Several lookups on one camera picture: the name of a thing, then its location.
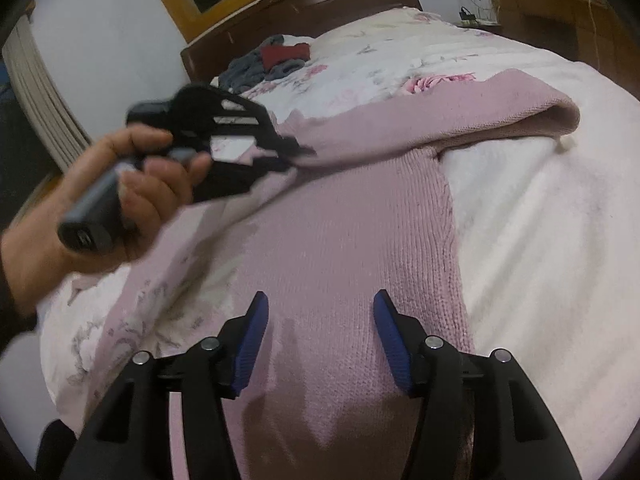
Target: clothing pile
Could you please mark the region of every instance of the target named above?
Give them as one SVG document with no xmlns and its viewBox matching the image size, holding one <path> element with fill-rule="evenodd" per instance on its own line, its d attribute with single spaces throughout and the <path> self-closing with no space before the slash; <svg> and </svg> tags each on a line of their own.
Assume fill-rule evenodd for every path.
<svg viewBox="0 0 640 480">
<path fill-rule="evenodd" d="M 229 63 L 218 77 L 218 85 L 223 90 L 241 94 L 264 80 L 286 77 L 301 69 L 310 58 L 308 43 L 285 46 L 283 35 L 276 34 Z"/>
</svg>

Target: metal screw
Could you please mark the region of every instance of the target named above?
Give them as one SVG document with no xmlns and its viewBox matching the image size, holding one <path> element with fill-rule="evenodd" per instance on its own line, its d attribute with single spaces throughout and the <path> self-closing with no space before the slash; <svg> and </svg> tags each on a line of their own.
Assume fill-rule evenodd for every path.
<svg viewBox="0 0 640 480">
<path fill-rule="evenodd" d="M 206 337 L 200 342 L 203 350 L 215 350 L 220 346 L 220 341 L 216 337 Z"/>
<path fill-rule="evenodd" d="M 151 358 L 151 354 L 149 352 L 142 351 L 135 354 L 133 356 L 132 361 L 135 362 L 135 364 L 137 365 L 143 365 L 144 363 L 149 361 L 150 358 Z"/>
<path fill-rule="evenodd" d="M 504 348 L 499 348 L 494 352 L 494 357 L 501 363 L 508 363 L 511 361 L 511 354 Z"/>
<path fill-rule="evenodd" d="M 433 350 L 442 348 L 442 346 L 444 345 L 444 341 L 436 335 L 430 335 L 427 339 L 424 340 L 424 343 Z"/>
</svg>

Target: sleeve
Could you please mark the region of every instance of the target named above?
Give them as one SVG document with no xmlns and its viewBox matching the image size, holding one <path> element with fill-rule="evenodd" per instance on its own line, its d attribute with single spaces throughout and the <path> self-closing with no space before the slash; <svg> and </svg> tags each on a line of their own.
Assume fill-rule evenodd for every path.
<svg viewBox="0 0 640 480">
<path fill-rule="evenodd" d="M 0 355 L 15 336 L 34 330 L 37 321 L 37 314 L 24 318 L 15 309 L 15 301 L 6 282 L 0 258 Z"/>
</svg>

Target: wooden cabinet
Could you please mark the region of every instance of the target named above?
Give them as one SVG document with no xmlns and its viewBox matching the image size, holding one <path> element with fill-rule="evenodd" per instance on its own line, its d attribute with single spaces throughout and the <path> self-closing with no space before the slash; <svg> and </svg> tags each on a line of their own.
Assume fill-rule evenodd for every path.
<svg viewBox="0 0 640 480">
<path fill-rule="evenodd" d="M 594 0 L 494 0 L 502 35 L 593 66 L 640 98 L 640 48 Z"/>
</svg>

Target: red cloth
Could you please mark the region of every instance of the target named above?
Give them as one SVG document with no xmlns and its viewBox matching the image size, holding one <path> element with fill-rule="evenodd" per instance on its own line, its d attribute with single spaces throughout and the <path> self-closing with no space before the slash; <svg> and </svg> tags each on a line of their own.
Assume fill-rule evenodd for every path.
<svg viewBox="0 0 640 480">
<path fill-rule="evenodd" d="M 262 56 L 264 71 L 268 72 L 274 66 L 287 59 L 304 59 L 305 61 L 309 61 L 309 59 L 311 59 L 311 49 L 308 43 L 299 43 L 294 46 L 268 45 L 260 49 L 260 55 Z"/>
</svg>

